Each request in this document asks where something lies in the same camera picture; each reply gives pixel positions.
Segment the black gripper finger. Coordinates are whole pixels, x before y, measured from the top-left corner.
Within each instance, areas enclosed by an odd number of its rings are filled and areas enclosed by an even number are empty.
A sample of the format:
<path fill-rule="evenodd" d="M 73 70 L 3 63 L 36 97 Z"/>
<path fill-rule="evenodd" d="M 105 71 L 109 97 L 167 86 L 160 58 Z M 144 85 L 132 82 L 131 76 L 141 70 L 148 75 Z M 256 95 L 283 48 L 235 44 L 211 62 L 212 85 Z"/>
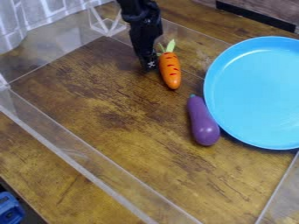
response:
<path fill-rule="evenodd" d="M 145 71 L 152 71 L 157 68 L 157 55 L 156 52 L 151 52 L 147 55 L 139 56 L 139 61 L 141 64 L 141 67 Z"/>

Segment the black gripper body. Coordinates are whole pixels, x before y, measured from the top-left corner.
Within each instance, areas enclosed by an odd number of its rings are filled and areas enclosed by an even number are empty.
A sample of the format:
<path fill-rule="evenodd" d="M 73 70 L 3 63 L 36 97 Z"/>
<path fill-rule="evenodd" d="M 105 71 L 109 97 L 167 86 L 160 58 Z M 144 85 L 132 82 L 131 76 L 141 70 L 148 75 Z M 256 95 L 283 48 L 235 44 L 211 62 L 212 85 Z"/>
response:
<path fill-rule="evenodd" d="M 139 56 L 153 53 L 155 39 L 163 35 L 161 14 L 155 0 L 116 0 L 121 18 L 129 23 L 129 37 Z"/>

